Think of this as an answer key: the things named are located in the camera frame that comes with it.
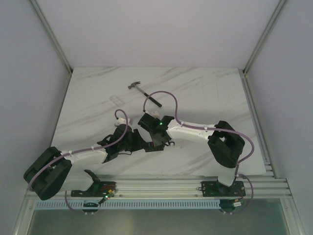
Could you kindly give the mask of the black fuse box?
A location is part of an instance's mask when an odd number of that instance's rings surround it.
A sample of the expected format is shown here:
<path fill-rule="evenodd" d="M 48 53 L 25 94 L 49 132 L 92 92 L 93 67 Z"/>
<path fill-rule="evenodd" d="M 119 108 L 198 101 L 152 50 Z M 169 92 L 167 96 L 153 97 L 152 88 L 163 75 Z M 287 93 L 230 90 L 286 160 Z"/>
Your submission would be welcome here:
<path fill-rule="evenodd" d="M 147 146 L 144 148 L 145 152 L 157 152 L 157 151 L 163 151 L 165 145 L 158 145 L 155 146 L 153 142 L 148 142 Z"/>

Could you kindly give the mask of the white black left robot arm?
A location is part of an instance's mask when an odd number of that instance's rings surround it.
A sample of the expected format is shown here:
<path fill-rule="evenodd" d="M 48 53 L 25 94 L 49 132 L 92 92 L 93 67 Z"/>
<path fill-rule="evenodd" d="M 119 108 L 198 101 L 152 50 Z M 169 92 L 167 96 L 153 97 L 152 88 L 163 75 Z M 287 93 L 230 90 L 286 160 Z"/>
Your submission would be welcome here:
<path fill-rule="evenodd" d="M 104 164 L 122 154 L 154 148 L 146 142 L 129 121 L 118 118 L 113 134 L 107 135 L 94 146 L 76 151 L 47 148 L 23 175 L 30 191 L 41 200 L 47 200 L 61 191 L 78 191 L 86 196 L 98 195 L 103 183 L 91 170 L 92 165 Z"/>

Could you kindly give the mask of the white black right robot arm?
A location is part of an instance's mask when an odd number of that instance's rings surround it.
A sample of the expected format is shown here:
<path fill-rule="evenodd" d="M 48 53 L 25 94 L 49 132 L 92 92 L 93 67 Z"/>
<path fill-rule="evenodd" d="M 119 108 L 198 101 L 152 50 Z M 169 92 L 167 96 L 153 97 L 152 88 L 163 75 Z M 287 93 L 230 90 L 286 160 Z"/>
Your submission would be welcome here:
<path fill-rule="evenodd" d="M 138 125 L 150 134 L 156 146 L 169 144 L 176 139 L 207 144 L 219 164 L 218 178 L 213 190 L 223 196 L 232 194 L 236 167 L 245 141 L 227 122 L 219 121 L 217 125 L 201 126 L 178 121 L 172 116 L 158 119 L 152 114 L 145 113 Z"/>

